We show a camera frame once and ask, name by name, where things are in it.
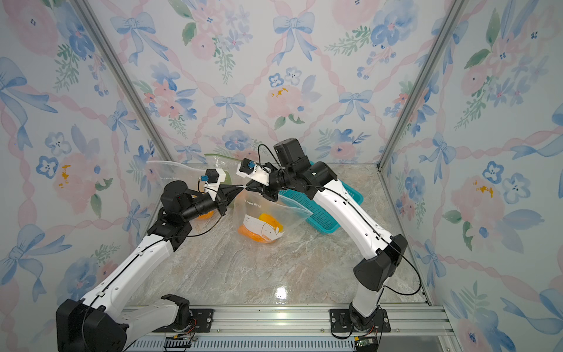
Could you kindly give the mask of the orange mango basket back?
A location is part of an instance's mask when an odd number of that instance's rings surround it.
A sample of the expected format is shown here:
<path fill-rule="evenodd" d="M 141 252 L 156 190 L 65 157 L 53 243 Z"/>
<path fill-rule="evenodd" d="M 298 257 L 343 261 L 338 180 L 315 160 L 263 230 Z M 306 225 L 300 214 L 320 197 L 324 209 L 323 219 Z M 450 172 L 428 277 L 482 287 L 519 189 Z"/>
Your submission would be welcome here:
<path fill-rule="evenodd" d="M 261 234 L 254 233 L 254 232 L 250 231 L 244 224 L 242 224 L 238 228 L 238 233 L 241 234 L 242 236 L 250 238 L 253 241 L 258 242 L 258 243 L 271 243 L 271 242 L 273 242 L 273 240 L 269 239 L 268 237 L 265 237 L 265 236 L 262 236 Z"/>

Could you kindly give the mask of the clear zip-top bag green print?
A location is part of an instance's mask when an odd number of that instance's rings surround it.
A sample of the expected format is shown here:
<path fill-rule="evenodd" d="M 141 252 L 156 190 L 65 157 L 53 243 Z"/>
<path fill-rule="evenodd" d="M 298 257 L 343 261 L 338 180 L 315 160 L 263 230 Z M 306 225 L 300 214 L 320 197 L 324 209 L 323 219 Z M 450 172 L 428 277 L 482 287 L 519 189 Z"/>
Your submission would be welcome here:
<path fill-rule="evenodd" d="M 224 155 L 206 153 L 206 161 L 210 168 L 223 169 L 226 174 L 225 183 L 231 185 L 246 185 L 248 179 L 237 174 L 240 167 L 240 160 Z"/>

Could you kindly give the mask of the clear plastic bag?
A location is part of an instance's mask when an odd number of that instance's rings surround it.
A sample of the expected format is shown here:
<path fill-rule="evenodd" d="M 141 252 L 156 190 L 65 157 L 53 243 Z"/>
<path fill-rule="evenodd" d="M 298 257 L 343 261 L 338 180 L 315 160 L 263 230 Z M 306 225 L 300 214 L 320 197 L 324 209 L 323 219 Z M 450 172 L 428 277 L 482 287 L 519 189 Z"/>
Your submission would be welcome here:
<path fill-rule="evenodd" d="M 205 170 L 172 161 L 149 161 L 146 173 L 162 187 L 160 201 L 165 214 L 178 221 L 201 221 L 196 218 L 210 211 L 215 211 L 213 218 L 218 216 L 216 192 L 202 193 L 197 188 Z"/>
<path fill-rule="evenodd" d="M 272 215 L 283 225 L 284 232 L 276 233 L 273 227 L 259 220 L 261 214 Z M 238 228 L 244 224 L 250 231 L 275 242 L 295 230 L 311 215 L 312 211 L 288 197 L 280 195 L 277 202 L 271 202 L 256 192 L 242 191 L 233 205 L 233 229 L 238 233 Z"/>

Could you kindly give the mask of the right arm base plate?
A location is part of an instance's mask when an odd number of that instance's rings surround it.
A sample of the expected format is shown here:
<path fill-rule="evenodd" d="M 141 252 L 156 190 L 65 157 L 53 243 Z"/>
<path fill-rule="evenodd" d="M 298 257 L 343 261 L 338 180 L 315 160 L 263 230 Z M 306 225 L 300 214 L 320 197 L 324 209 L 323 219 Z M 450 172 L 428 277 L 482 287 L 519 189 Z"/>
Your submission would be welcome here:
<path fill-rule="evenodd" d="M 369 317 L 364 317 L 350 308 L 330 309 L 329 320 L 333 333 L 391 331 L 387 311 L 381 307 L 376 308 Z"/>

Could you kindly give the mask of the orange mango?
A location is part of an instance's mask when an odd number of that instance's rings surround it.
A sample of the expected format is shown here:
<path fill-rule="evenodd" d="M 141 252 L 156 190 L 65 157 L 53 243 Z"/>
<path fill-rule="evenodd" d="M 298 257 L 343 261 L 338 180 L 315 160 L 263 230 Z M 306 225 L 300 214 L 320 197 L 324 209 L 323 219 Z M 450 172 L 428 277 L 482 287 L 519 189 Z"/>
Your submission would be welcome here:
<path fill-rule="evenodd" d="M 198 216 L 196 219 L 201 220 L 201 221 L 209 220 L 209 219 L 212 219 L 214 217 L 214 215 L 215 215 L 215 211 L 210 211 L 210 212 L 208 212 L 204 215 Z"/>

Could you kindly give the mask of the yellow mango basket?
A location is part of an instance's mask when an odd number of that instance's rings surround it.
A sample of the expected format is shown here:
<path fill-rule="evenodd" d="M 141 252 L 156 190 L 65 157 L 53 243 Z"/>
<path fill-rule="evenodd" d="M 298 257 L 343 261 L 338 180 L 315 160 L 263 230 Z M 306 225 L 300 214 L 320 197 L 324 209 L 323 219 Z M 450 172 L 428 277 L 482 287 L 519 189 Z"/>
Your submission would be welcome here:
<path fill-rule="evenodd" d="M 265 224 L 269 224 L 271 227 L 274 228 L 274 231 L 276 233 L 283 233 L 284 232 L 284 227 L 283 225 L 276 220 L 272 215 L 269 214 L 261 214 L 259 216 L 259 220 L 265 222 Z"/>

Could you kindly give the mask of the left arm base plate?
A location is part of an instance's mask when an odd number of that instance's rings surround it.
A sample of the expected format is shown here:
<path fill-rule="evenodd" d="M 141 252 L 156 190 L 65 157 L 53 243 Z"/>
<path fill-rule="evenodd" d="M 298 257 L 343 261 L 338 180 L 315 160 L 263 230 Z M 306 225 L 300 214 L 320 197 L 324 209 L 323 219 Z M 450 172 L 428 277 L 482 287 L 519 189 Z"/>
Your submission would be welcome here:
<path fill-rule="evenodd" d="M 215 310 L 211 308 L 190 308 L 178 313 L 171 325 L 163 326 L 159 333 L 208 333 L 211 331 Z"/>

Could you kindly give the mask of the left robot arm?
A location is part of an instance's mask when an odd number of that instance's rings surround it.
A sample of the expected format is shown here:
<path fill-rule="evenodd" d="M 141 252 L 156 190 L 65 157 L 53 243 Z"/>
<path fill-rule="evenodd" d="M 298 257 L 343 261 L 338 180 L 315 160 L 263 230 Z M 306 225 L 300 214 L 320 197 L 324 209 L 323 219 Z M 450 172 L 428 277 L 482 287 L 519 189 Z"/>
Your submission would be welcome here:
<path fill-rule="evenodd" d="M 161 195 L 156 222 L 140 244 L 98 286 L 79 299 L 66 299 L 57 309 L 59 351 L 124 351 L 160 328 L 180 334 L 196 326 L 190 301 L 167 294 L 130 313 L 129 299 L 183 242 L 192 237 L 192 221 L 212 211 L 224 216 L 243 186 L 216 183 L 204 192 L 189 189 L 182 180 L 168 183 Z"/>

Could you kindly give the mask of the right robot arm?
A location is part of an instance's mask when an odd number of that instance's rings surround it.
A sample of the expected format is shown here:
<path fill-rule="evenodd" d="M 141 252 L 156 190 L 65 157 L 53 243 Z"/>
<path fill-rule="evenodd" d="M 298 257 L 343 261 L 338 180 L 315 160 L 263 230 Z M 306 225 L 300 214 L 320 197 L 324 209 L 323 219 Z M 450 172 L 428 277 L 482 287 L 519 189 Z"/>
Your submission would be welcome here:
<path fill-rule="evenodd" d="M 332 216 L 352 238 L 362 255 L 353 273 L 359 286 L 349 306 L 350 320 L 357 331 L 380 329 L 384 314 L 380 299 L 388 280 L 406 260 L 406 238 L 381 227 L 345 189 L 326 163 L 312 164 L 297 139 L 286 139 L 269 151 L 273 163 L 261 164 L 245 158 L 237 174 L 247 177 L 246 188 L 276 201 L 280 191 L 305 195 Z"/>

